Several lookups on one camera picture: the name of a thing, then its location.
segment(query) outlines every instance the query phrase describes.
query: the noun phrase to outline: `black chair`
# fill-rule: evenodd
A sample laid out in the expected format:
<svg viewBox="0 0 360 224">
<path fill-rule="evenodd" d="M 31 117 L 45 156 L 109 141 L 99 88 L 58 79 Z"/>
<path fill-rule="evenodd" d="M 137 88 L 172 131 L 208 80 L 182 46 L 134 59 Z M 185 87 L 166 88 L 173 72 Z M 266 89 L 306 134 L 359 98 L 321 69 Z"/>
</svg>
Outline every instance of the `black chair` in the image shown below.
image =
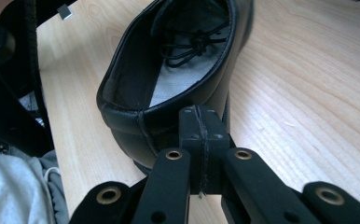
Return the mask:
<svg viewBox="0 0 360 224">
<path fill-rule="evenodd" d="M 14 1 L 0 16 L 0 151 L 16 147 L 30 156 L 52 150 L 47 110 L 38 73 L 35 1 Z M 35 93 L 38 111 L 19 99 Z M 38 116 L 44 127 L 35 120 Z"/>
</svg>

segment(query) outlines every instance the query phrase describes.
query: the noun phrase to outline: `black leather shoe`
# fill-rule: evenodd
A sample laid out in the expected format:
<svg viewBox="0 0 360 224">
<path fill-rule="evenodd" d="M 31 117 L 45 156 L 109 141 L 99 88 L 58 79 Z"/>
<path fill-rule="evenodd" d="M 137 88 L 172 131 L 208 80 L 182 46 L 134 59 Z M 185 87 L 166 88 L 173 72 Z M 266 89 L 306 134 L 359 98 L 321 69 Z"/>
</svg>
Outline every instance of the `black leather shoe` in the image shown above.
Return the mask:
<svg viewBox="0 0 360 224">
<path fill-rule="evenodd" d="M 122 150 L 152 168 L 178 147 L 178 112 L 208 105 L 225 117 L 228 84 L 247 40 L 253 0 L 156 0 L 128 27 L 98 90 Z"/>
</svg>

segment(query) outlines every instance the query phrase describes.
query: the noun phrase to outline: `wooden surface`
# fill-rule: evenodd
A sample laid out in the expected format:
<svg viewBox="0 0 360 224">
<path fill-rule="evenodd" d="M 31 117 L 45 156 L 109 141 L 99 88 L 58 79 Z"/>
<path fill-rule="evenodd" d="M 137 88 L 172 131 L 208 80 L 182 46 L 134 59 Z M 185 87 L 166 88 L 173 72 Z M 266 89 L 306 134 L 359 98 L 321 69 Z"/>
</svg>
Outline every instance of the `wooden surface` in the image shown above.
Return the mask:
<svg viewBox="0 0 360 224">
<path fill-rule="evenodd" d="M 78 0 L 70 19 L 57 15 L 37 30 L 70 214 L 97 184 L 143 177 L 95 96 L 121 35 L 149 2 Z M 232 137 L 294 189 L 323 180 L 360 200 L 360 2 L 257 0 L 255 15 L 230 83 Z M 189 222 L 225 223 L 219 200 L 192 197 Z"/>
</svg>

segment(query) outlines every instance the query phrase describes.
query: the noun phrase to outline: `metal grommet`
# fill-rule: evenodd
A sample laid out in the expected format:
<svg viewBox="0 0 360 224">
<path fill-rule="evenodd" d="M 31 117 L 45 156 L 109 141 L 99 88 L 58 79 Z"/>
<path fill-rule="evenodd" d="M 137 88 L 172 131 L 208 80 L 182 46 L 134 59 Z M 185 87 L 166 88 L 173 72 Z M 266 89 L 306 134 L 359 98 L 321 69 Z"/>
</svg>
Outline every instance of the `metal grommet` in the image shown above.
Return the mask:
<svg viewBox="0 0 360 224">
<path fill-rule="evenodd" d="M 172 160 L 172 161 L 179 160 L 182 157 L 183 157 L 183 153 L 176 151 L 176 150 L 168 151 L 166 153 L 166 158 L 168 158 L 169 160 Z"/>
<path fill-rule="evenodd" d="M 345 200 L 343 199 L 342 195 L 338 192 L 334 191 L 333 189 L 321 187 L 316 189 L 317 196 L 325 201 L 326 203 L 334 204 L 334 205 L 343 205 Z"/>
<path fill-rule="evenodd" d="M 121 190 L 117 187 L 107 187 L 99 191 L 96 201 L 101 204 L 116 202 L 121 197 Z"/>
<path fill-rule="evenodd" d="M 244 161 L 247 161 L 247 160 L 250 160 L 252 159 L 252 154 L 248 151 L 245 151 L 245 150 L 238 150 L 235 152 L 235 156 L 238 158 L 238 159 L 241 159 L 241 160 L 244 160 Z"/>
</svg>

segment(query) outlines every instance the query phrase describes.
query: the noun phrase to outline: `shoe tongue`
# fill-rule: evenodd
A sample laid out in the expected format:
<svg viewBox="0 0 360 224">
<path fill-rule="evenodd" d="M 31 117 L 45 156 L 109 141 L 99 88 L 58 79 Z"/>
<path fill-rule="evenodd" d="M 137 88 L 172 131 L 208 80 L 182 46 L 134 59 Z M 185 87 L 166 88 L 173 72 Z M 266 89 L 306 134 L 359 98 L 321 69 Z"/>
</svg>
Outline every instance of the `shoe tongue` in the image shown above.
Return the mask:
<svg viewBox="0 0 360 224">
<path fill-rule="evenodd" d="M 166 0 L 159 9 L 153 21 L 150 34 L 158 35 L 164 28 L 171 16 L 187 5 L 189 0 Z"/>
</svg>

